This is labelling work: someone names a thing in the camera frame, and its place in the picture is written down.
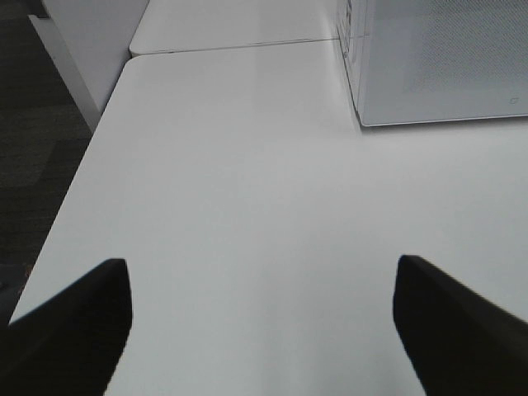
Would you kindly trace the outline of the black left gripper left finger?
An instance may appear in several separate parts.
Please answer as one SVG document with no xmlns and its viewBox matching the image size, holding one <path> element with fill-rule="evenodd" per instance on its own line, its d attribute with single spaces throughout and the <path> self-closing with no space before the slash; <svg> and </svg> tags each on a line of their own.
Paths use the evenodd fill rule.
<svg viewBox="0 0 528 396">
<path fill-rule="evenodd" d="M 132 322 L 126 262 L 108 259 L 1 333 L 1 393 L 103 395 Z"/>
</svg>

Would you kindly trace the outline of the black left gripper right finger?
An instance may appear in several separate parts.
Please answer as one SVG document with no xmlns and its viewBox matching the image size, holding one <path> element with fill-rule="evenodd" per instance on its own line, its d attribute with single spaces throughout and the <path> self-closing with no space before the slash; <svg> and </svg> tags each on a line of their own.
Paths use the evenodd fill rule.
<svg viewBox="0 0 528 396">
<path fill-rule="evenodd" d="M 527 323 L 422 257 L 398 260 L 393 321 L 426 394 L 527 393 Z"/>
</svg>

